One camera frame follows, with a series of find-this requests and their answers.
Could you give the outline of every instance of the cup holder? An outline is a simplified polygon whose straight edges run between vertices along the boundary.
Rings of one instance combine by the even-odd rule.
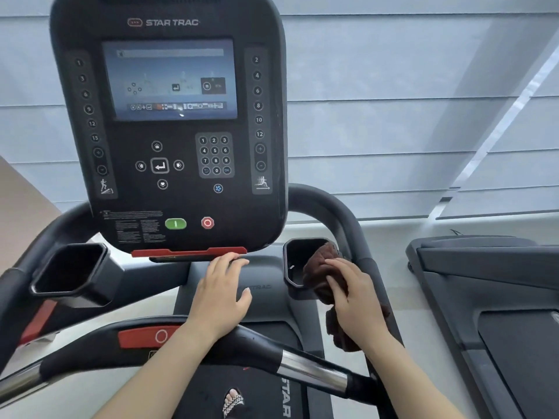
[[[303,267],[312,255],[327,242],[331,241],[325,238],[295,238],[283,245],[283,276],[290,288],[299,291],[305,290]]]
[[[70,307],[102,307],[110,303],[122,269],[104,244],[68,244],[59,248],[31,283],[31,294]]]

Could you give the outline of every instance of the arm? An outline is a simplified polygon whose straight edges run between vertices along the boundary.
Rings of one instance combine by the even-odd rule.
[[[465,419],[390,335],[371,278],[347,260],[326,262],[348,284],[346,296],[328,277],[339,324],[373,364],[399,419]]]
[[[250,290],[236,300],[248,260],[214,259],[200,280],[185,324],[94,416],[94,419],[171,419],[192,375],[212,345],[247,314]]]

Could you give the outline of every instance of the green start button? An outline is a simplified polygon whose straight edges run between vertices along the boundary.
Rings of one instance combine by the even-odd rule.
[[[186,228],[186,220],[184,219],[167,219],[165,221],[165,227],[167,229],[177,230]]]

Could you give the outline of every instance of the treadmill console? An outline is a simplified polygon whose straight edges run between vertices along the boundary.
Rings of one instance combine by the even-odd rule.
[[[287,217],[286,67],[271,1],[56,0],[50,29],[110,244],[157,257],[276,240]]]

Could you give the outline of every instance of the brown towel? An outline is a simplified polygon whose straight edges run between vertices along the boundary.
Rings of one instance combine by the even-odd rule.
[[[336,280],[340,288],[347,294],[348,286],[343,275],[336,267],[328,265],[325,259],[337,259],[341,254],[334,244],[327,242],[312,255],[305,267],[303,267],[303,284],[306,288],[314,290],[316,296],[324,304],[334,304],[332,289],[326,280],[331,276]],[[390,315],[388,306],[381,305],[382,314],[385,318]],[[336,310],[332,307],[326,312],[326,332],[334,337],[334,345],[347,352],[360,351],[359,346],[343,331],[338,323]]]

